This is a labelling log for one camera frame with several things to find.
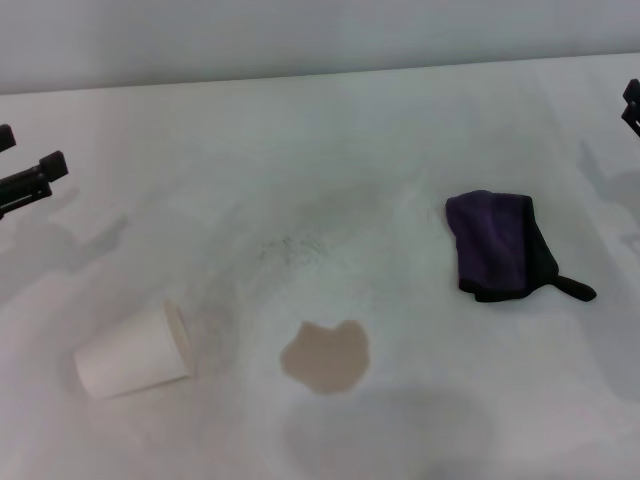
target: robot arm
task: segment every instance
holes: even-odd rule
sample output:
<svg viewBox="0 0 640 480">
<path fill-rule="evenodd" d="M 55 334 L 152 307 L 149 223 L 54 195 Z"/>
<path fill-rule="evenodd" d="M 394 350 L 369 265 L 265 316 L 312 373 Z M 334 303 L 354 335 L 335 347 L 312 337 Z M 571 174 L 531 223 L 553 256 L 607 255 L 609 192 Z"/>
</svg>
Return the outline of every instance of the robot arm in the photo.
<svg viewBox="0 0 640 480">
<path fill-rule="evenodd" d="M 0 126 L 0 152 L 16 144 L 9 125 Z M 0 219 L 8 212 L 51 196 L 51 182 L 69 173 L 62 152 L 54 152 L 38 165 L 0 179 Z"/>
</svg>

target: paper cup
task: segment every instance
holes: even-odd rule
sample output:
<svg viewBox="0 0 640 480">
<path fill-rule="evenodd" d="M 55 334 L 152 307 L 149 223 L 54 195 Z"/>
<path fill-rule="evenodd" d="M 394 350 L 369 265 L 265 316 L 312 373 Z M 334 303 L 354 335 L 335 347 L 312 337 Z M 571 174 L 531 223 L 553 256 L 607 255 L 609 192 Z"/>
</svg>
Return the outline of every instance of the paper cup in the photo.
<svg viewBox="0 0 640 480">
<path fill-rule="evenodd" d="M 100 334 L 76 351 L 75 360 L 82 384 L 95 398 L 192 376 L 194 369 L 180 313 L 168 300 Z"/>
</svg>

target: brown liquid stain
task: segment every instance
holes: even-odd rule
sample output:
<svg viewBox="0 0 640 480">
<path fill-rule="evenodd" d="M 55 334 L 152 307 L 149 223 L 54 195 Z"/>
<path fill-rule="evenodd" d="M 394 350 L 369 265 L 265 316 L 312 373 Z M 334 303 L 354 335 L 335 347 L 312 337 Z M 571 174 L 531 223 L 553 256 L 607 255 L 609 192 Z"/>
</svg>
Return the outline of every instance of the brown liquid stain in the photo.
<svg viewBox="0 0 640 480">
<path fill-rule="evenodd" d="M 280 355 L 282 371 L 322 395 L 355 386 L 369 366 L 369 340 L 362 326 L 347 320 L 335 328 L 304 322 Z"/>
</svg>

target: white table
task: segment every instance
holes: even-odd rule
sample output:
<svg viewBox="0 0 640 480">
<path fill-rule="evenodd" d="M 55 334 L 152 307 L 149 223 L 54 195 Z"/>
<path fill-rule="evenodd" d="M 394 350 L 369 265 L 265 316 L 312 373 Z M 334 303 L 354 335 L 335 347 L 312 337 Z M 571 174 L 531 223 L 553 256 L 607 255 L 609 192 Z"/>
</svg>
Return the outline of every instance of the white table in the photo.
<svg viewBox="0 0 640 480">
<path fill-rule="evenodd" d="M 56 149 L 71 171 L 0 223 L 0 478 L 637 478 L 638 75 L 623 55 L 0 97 L 0 175 Z M 459 292 L 442 209 L 479 188 L 532 195 L 597 300 Z M 75 347 L 164 295 L 196 378 L 90 400 Z M 302 321 L 346 319 L 370 340 L 352 391 L 283 375 Z"/>
</svg>

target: spill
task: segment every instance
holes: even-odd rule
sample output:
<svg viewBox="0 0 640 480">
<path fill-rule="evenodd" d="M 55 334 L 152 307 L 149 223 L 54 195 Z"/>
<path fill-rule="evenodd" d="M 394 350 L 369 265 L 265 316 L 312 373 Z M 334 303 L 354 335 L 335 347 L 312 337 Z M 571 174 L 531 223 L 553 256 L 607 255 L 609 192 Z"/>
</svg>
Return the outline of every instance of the spill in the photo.
<svg viewBox="0 0 640 480">
<path fill-rule="evenodd" d="M 369 340 L 354 320 L 335 328 L 304 322 L 280 355 L 282 371 L 313 392 L 330 395 L 353 388 L 369 366 Z"/>
</svg>

